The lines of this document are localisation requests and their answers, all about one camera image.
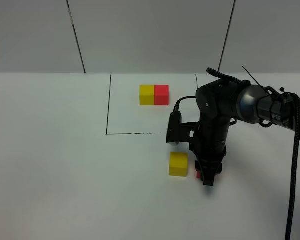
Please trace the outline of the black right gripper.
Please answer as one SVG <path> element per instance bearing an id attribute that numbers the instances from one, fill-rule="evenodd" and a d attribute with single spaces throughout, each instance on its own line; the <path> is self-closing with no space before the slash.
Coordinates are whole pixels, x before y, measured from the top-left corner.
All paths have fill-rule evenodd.
<path id="1" fill-rule="evenodd" d="M 202 173 L 204 186 L 213 186 L 215 177 L 223 171 L 222 161 L 227 154 L 226 141 L 230 122 L 231 119 L 227 116 L 209 119 L 200 115 L 195 140 L 190 149 L 197 158 L 195 170 Z"/>

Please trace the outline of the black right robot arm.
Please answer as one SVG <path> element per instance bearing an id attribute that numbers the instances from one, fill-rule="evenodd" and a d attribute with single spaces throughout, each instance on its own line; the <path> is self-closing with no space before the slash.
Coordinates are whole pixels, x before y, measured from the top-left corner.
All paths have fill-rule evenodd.
<path id="1" fill-rule="evenodd" d="M 200 117 L 191 144 L 197 158 L 196 170 L 205 186 L 213 186 L 215 176 L 222 172 L 229 127 L 238 121 L 264 128 L 277 125 L 294 131 L 300 141 L 298 95 L 283 88 L 276 91 L 270 86 L 251 84 L 212 68 L 207 73 L 217 80 L 196 91 Z"/>

